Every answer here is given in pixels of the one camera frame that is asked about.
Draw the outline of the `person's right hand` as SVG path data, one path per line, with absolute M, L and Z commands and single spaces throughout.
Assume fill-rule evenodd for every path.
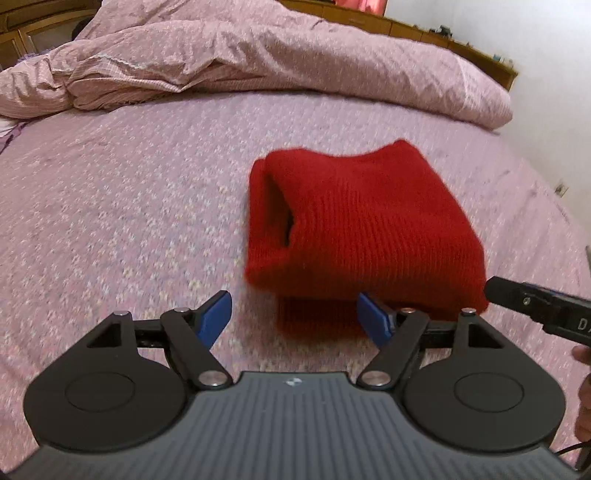
M 573 358 L 585 365 L 591 366 L 591 350 L 586 346 L 576 346 L 572 350 Z M 591 384 L 587 375 L 578 391 L 579 409 L 575 422 L 575 436 L 581 442 L 589 442 L 591 438 Z

